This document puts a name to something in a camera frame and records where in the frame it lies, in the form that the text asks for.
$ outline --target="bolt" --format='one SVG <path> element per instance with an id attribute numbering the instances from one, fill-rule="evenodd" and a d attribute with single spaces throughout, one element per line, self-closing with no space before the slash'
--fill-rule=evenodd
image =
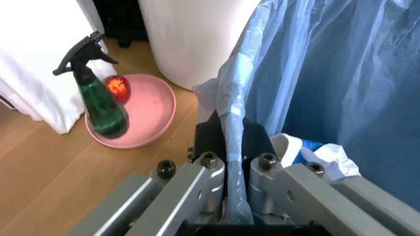
<path id="1" fill-rule="evenodd" d="M 161 178 L 172 178 L 175 175 L 175 163 L 171 160 L 163 160 L 157 164 L 156 172 Z"/>
<path id="2" fill-rule="evenodd" d="M 268 152 L 261 153 L 258 158 L 258 163 L 261 168 L 268 171 L 275 167 L 275 164 L 277 163 L 277 157 L 274 154 Z"/>
<path id="3" fill-rule="evenodd" d="M 208 169 L 217 167 L 217 155 L 212 151 L 203 152 L 200 156 L 200 163 L 202 166 Z"/>
<path id="4" fill-rule="evenodd" d="M 194 148 L 193 147 L 189 147 L 187 149 L 187 159 L 189 163 L 192 163 L 192 159 L 194 158 Z"/>
<path id="5" fill-rule="evenodd" d="M 316 162 L 307 162 L 305 164 L 305 166 L 312 171 L 313 173 L 315 173 L 317 176 L 319 176 L 320 178 L 322 178 L 324 176 L 325 170 L 324 167 L 321 166 L 320 164 L 316 163 Z"/>

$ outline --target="white cylinder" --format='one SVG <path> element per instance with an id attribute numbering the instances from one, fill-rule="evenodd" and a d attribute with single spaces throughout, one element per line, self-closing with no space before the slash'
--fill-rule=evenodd
<path id="1" fill-rule="evenodd" d="M 139 0 L 159 70 L 178 86 L 215 78 L 260 0 Z"/>

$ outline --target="wooden floor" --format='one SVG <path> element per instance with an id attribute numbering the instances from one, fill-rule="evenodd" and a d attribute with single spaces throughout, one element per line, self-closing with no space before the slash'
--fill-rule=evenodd
<path id="1" fill-rule="evenodd" d="M 119 74 L 163 78 L 148 43 L 121 49 L 106 39 Z M 147 175 L 162 159 L 186 161 L 196 124 L 195 96 L 169 83 L 177 97 L 170 128 L 133 150 L 102 146 L 83 119 L 67 135 L 0 104 L 0 235 L 57 236 L 69 231 L 131 173 Z"/>

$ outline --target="spray bottle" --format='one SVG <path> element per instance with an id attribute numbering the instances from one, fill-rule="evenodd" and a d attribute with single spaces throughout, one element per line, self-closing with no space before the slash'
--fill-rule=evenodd
<path id="1" fill-rule="evenodd" d="M 102 52 L 98 44 L 102 35 L 96 31 L 73 46 L 64 56 L 54 75 L 73 71 L 79 86 L 90 127 L 107 138 L 123 135 L 129 126 L 127 111 L 107 91 L 102 82 L 86 66 L 89 60 L 102 59 L 118 64 Z"/>

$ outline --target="pink bowl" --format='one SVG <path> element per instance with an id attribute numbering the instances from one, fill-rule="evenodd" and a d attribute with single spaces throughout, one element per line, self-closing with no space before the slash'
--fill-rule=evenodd
<path id="1" fill-rule="evenodd" d="M 127 132 L 117 139 L 107 139 L 90 129 L 87 116 L 85 124 L 92 137 L 105 146 L 138 148 L 153 142 L 168 129 L 175 115 L 175 95 L 158 77 L 144 74 L 124 77 L 131 87 L 131 96 L 124 104 L 130 119 Z"/>

